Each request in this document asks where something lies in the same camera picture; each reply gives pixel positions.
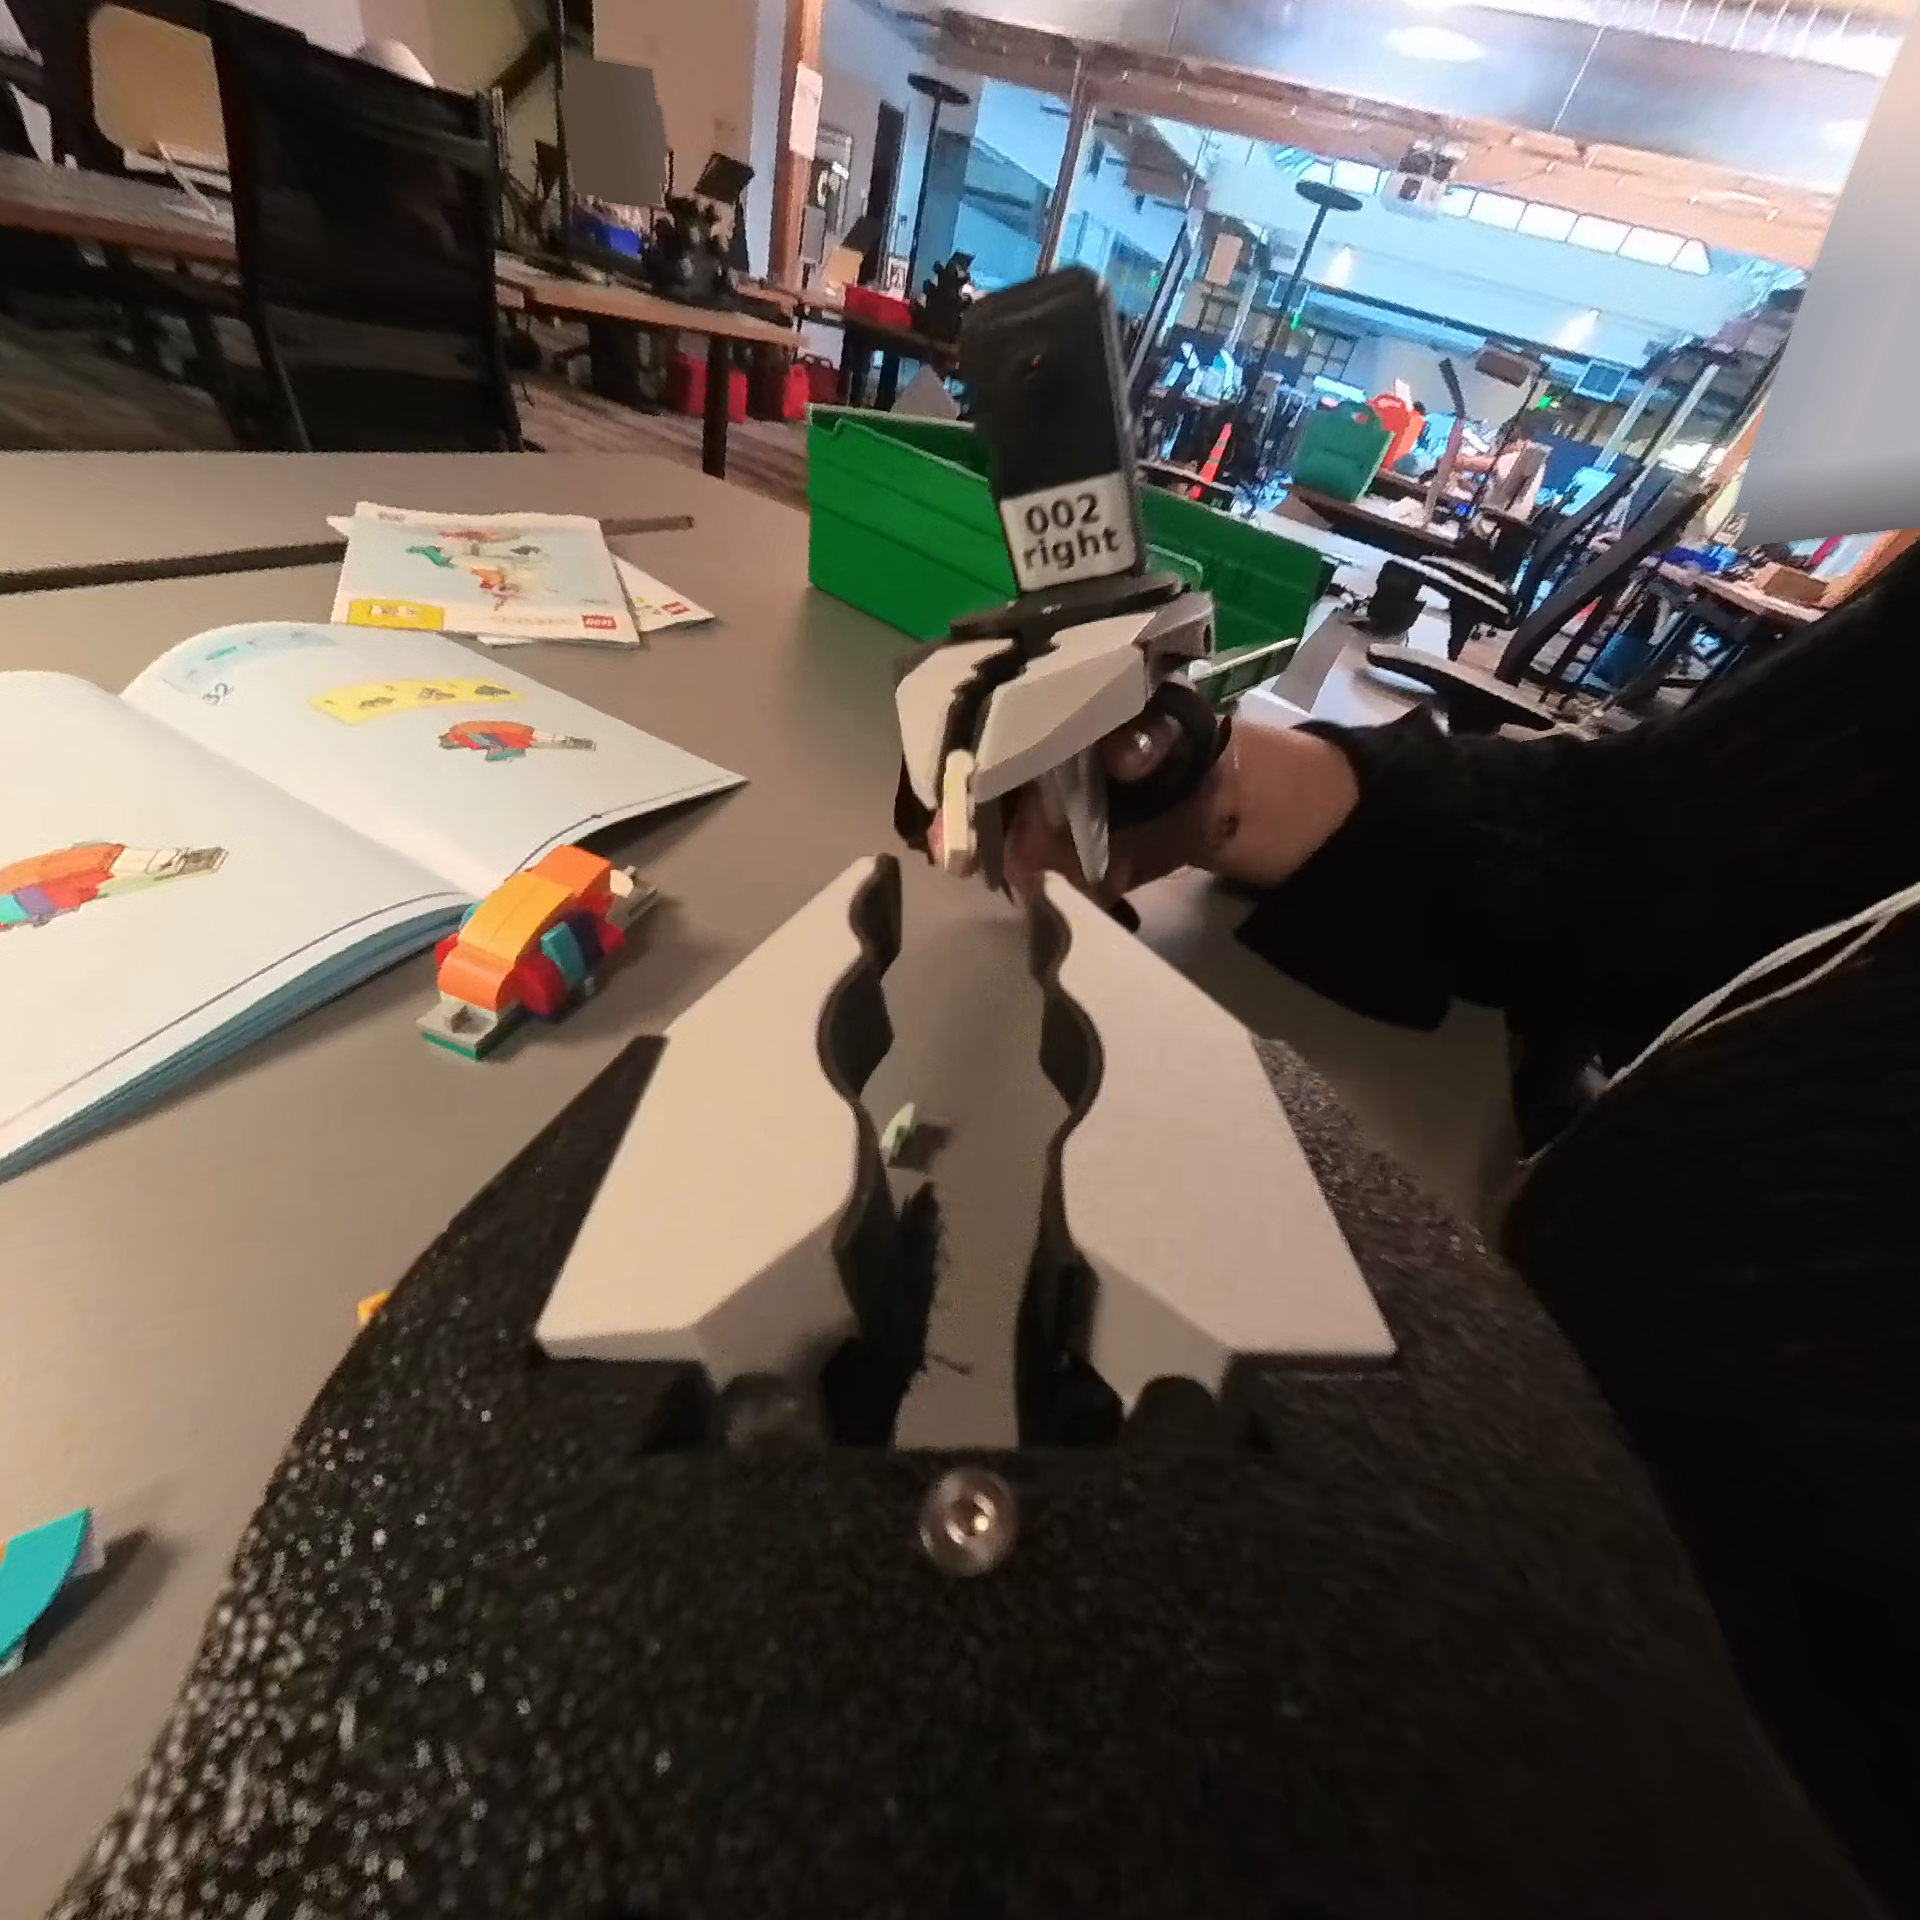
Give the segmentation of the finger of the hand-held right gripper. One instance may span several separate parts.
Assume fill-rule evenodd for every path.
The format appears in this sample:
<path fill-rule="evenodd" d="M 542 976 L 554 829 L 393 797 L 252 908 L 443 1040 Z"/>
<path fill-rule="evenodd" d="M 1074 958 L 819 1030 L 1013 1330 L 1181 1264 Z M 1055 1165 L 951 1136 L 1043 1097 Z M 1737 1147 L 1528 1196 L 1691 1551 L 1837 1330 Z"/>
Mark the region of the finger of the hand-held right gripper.
<path fill-rule="evenodd" d="M 972 795 L 1003 797 L 1131 724 L 1167 676 L 1201 660 L 1201 605 L 1127 610 L 1059 630 L 991 690 Z"/>
<path fill-rule="evenodd" d="M 976 727 L 996 644 L 936 644 L 900 676 L 900 840 L 944 872 L 976 868 Z"/>

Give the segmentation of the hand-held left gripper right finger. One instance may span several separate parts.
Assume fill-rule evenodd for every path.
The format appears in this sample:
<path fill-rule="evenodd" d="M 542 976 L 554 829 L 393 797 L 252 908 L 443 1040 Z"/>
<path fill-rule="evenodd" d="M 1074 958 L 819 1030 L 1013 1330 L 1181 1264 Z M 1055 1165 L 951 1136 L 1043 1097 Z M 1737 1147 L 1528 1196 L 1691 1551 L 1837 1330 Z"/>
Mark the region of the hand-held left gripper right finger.
<path fill-rule="evenodd" d="M 1386 1317 L 1308 1169 L 1256 1040 L 1064 879 L 1032 908 L 1048 1144 L 1043 1349 L 1121 1406 L 1220 1394 L 1245 1361 L 1373 1370 Z"/>

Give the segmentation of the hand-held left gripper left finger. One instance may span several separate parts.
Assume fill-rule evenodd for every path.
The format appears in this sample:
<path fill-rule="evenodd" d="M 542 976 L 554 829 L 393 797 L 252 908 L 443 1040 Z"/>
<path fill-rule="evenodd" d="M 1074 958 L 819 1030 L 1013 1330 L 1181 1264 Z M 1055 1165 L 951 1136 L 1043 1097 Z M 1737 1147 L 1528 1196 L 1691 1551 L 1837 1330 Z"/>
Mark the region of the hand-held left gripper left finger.
<path fill-rule="evenodd" d="M 925 1299 L 865 1088 L 894 1042 L 903 879 L 865 854 L 663 1034 L 537 1317 L 552 1361 L 689 1361 L 710 1388 L 903 1397 Z"/>

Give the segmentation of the orange and red lego model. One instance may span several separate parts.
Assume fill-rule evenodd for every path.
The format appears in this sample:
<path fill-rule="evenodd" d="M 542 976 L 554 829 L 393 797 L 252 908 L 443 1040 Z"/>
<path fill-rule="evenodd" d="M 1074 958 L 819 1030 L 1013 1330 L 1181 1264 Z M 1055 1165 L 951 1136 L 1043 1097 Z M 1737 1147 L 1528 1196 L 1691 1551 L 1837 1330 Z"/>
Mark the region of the orange and red lego model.
<path fill-rule="evenodd" d="M 584 847 L 546 853 L 438 941 L 438 1004 L 420 1040 L 485 1061 L 529 1022 L 569 1022 L 653 903 L 657 892 L 630 866 Z"/>

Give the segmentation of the teal and white lego assembly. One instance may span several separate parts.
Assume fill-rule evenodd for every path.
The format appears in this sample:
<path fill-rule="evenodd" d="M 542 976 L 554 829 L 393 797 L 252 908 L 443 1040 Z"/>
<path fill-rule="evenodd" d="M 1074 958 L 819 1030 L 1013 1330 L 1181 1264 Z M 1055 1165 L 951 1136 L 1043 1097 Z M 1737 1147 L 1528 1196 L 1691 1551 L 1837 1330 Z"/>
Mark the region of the teal and white lego assembly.
<path fill-rule="evenodd" d="M 0 1553 L 0 1676 L 27 1664 L 38 1617 L 107 1567 L 87 1505 L 13 1530 Z"/>

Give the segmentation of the person's right hand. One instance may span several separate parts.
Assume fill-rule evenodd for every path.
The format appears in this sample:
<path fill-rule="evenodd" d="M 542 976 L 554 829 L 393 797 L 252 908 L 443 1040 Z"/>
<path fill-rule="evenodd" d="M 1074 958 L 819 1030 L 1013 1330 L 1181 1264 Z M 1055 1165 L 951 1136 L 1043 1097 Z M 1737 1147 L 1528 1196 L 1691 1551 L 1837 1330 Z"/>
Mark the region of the person's right hand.
<path fill-rule="evenodd" d="M 1287 883 L 1356 806 L 1355 764 L 1302 727 L 1229 724 L 1208 781 L 1136 829 L 1110 829 L 1110 868 L 1088 879 L 1064 819 L 1048 814 L 1043 792 L 1003 797 L 1003 892 L 1040 900 L 1059 872 L 1099 908 L 1173 879 L 1208 872 L 1235 888 Z"/>

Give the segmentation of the green plastic bin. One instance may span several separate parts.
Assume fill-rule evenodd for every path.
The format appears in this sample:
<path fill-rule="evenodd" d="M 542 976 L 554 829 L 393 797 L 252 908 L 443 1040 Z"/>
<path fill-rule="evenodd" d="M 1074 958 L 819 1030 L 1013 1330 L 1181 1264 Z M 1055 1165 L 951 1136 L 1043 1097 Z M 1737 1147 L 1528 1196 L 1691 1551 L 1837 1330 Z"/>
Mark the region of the green plastic bin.
<path fill-rule="evenodd" d="M 1143 486 L 1147 562 L 1213 593 L 1213 706 L 1284 672 L 1331 593 L 1336 557 Z M 809 582 L 913 642 L 1016 600 L 969 424 L 812 408 Z"/>

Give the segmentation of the closed instruction leaflet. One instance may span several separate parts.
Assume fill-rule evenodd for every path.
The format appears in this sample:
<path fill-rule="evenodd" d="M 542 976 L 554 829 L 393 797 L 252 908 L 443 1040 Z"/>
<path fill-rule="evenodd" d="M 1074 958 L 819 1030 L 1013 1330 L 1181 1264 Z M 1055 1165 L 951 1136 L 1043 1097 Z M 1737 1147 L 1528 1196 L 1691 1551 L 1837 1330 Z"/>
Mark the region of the closed instruction leaflet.
<path fill-rule="evenodd" d="M 630 562 L 630 557 L 611 557 L 611 562 L 616 562 L 616 582 L 618 582 L 618 589 L 630 600 L 632 630 L 641 639 L 668 634 L 668 630 L 697 630 L 697 626 L 714 618 L 709 605 L 697 605 L 692 600 L 668 589 L 663 582 L 653 582 L 636 562 Z"/>
<path fill-rule="evenodd" d="M 359 500 L 330 626 L 445 634 L 482 644 L 636 644 L 636 617 L 588 517 L 433 517 Z"/>

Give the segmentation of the distant green bin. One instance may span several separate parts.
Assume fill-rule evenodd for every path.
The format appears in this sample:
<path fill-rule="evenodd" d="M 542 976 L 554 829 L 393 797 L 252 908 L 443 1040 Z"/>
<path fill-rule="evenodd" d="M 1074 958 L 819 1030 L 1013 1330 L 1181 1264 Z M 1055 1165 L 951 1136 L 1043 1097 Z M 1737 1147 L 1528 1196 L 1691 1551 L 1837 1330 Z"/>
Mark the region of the distant green bin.
<path fill-rule="evenodd" d="M 1316 408 L 1292 452 L 1292 494 L 1356 500 L 1373 486 L 1397 429 L 1372 401 Z"/>

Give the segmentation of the black floor lamp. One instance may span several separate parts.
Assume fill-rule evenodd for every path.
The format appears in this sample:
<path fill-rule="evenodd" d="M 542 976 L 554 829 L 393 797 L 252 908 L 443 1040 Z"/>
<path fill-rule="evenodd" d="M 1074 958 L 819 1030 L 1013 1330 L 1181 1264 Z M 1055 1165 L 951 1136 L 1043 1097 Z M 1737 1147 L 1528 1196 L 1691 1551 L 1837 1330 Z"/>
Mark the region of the black floor lamp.
<path fill-rule="evenodd" d="M 1331 180 L 1302 180 L 1295 182 L 1295 197 L 1304 199 L 1304 206 L 1313 206 L 1313 224 L 1308 224 L 1308 235 L 1304 235 L 1304 244 L 1302 244 L 1302 254 L 1295 254 L 1295 274 L 1292 274 L 1292 291 L 1287 291 L 1287 322 L 1295 322 L 1295 316 L 1302 316 L 1302 290 L 1304 290 L 1304 274 L 1308 274 L 1308 261 L 1313 261 L 1313 247 L 1316 247 L 1316 242 L 1321 242 L 1321 226 L 1326 226 L 1326 219 L 1331 212 L 1355 212 L 1356 206 L 1362 206 L 1362 197 L 1356 192 L 1347 192 L 1347 186 L 1340 186 L 1340 182 L 1331 182 Z M 1313 387 L 1313 381 L 1304 375 L 1304 355 L 1302 355 L 1302 381 L 1295 381 L 1295 408 L 1292 408 L 1292 413 L 1295 413 L 1295 429 L 1304 429 L 1304 421 L 1313 413 L 1313 412 L 1321 412 L 1321 393 Z"/>
<path fill-rule="evenodd" d="M 919 157 L 916 206 L 913 206 L 913 226 L 907 226 L 907 285 L 913 285 L 919 242 L 925 242 L 925 206 L 930 206 L 944 112 L 969 111 L 972 97 L 965 86 L 949 82 L 944 75 L 907 75 L 907 86 L 925 99 L 925 157 Z"/>

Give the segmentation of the wooden office desk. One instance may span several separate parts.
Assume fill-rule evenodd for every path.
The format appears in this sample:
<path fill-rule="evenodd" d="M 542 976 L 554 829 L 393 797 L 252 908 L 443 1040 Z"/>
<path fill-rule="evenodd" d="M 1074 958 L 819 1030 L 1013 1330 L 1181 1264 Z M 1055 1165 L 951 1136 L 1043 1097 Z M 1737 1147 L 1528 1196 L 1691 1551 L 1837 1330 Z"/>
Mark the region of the wooden office desk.
<path fill-rule="evenodd" d="M 588 285 L 572 274 L 552 274 L 520 254 L 494 254 L 499 295 L 516 291 L 529 316 L 636 328 L 636 333 L 684 333 L 709 342 L 709 393 L 703 393 L 703 473 L 727 480 L 727 375 L 740 348 L 799 355 L 799 333 L 764 322 L 756 316 L 684 306 L 632 285 Z"/>
<path fill-rule="evenodd" d="M 184 186 L 0 157 L 0 295 L 8 317 L 78 310 L 119 317 L 159 365 L 159 317 L 196 348 L 245 322 L 230 212 Z"/>

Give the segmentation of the black swivel chair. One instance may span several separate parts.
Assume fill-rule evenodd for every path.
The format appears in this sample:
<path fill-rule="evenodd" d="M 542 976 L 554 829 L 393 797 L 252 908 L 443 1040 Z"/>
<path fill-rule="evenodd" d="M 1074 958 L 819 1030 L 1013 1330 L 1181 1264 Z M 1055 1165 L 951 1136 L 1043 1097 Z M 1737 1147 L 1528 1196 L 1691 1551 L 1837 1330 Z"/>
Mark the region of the black swivel chair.
<path fill-rule="evenodd" d="M 1555 735 L 1560 717 L 1521 687 L 1533 662 L 1568 630 L 1574 630 L 1572 639 L 1598 634 L 1640 562 L 1667 554 L 1705 500 L 1709 489 L 1694 474 L 1664 480 L 1619 535 L 1561 567 L 1543 600 L 1513 593 L 1513 618 L 1502 630 L 1502 660 L 1487 672 L 1467 666 L 1461 656 L 1436 660 L 1403 642 L 1372 642 L 1365 672 L 1412 687 L 1451 735 Z"/>

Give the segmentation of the open instruction booklet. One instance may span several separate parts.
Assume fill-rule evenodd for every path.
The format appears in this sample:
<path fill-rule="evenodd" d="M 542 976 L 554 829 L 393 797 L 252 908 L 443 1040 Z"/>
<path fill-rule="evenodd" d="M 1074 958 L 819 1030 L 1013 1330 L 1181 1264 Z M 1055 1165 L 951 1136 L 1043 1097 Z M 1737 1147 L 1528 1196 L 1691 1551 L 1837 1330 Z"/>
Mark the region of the open instruction booklet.
<path fill-rule="evenodd" d="M 230 626 L 123 693 L 3 672 L 3 1177 L 740 781 L 438 634 Z"/>

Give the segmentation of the person's black sweater torso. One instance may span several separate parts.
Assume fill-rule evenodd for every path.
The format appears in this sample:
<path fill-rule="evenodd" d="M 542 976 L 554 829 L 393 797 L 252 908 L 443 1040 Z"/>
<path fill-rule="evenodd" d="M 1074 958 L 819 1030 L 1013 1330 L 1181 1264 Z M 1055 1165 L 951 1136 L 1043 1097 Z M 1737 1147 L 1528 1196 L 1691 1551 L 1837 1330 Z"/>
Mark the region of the person's black sweater torso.
<path fill-rule="evenodd" d="M 1502 1231 L 1889 1917 L 1920 1865 L 1914 963 L 1914 893 L 1751 963 L 1598 1092 Z"/>

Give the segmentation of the black mesh office chair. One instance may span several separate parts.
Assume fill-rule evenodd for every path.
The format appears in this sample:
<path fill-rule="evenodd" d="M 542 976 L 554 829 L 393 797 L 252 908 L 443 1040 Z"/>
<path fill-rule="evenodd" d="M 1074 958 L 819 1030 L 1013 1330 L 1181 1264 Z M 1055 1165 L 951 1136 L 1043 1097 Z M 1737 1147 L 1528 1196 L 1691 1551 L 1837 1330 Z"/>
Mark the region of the black mesh office chair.
<path fill-rule="evenodd" d="M 494 272 L 485 106 L 207 7 L 229 126 L 236 432 L 299 452 L 522 448 Z"/>

